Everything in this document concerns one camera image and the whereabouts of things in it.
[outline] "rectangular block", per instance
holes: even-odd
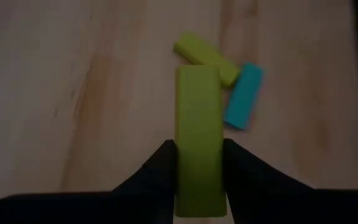
[[[238,76],[239,69],[232,62],[194,33],[182,33],[174,49],[193,64],[218,67],[222,86],[231,86]]]
[[[177,71],[178,183],[175,215],[223,217],[223,117],[218,70],[185,65]]]
[[[262,74],[262,69],[251,63],[243,66],[224,113],[226,123],[239,129],[247,127],[262,83]]]

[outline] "green block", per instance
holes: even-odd
[[[176,80],[178,183],[175,215],[223,217],[223,116],[218,70],[181,66]]]
[[[222,86],[231,86],[240,72],[233,63],[224,59],[211,44],[191,32],[182,33],[173,47],[193,64],[218,67]]]

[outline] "wooden floor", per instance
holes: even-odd
[[[264,69],[250,128],[225,137],[313,187],[358,189],[353,19],[345,0],[0,0],[0,197],[111,190],[173,138],[184,30]]]

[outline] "light blue block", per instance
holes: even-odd
[[[243,65],[224,114],[226,123],[239,129],[247,127],[262,83],[262,75],[263,71],[259,67],[251,63]]]

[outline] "wood grain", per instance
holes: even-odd
[[[0,0],[0,197],[113,189],[172,139],[184,30],[264,69],[250,128],[225,137],[314,187],[358,188],[350,1]]]

